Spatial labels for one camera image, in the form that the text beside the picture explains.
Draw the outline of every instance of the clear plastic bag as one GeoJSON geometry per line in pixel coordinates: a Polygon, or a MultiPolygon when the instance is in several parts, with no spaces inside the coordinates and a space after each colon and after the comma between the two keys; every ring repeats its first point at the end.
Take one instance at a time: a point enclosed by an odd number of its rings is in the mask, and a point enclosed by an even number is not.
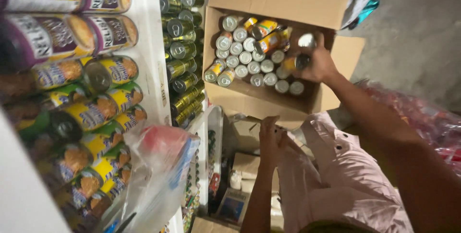
{"type": "Polygon", "coordinates": [[[170,126],[139,124],[124,135],[132,174],[120,221],[136,213],[125,232],[156,232],[181,205],[200,137],[170,126]]]}
{"type": "Polygon", "coordinates": [[[461,177],[461,117],[426,100],[384,88],[368,79],[356,83],[394,109],[461,177]]]}

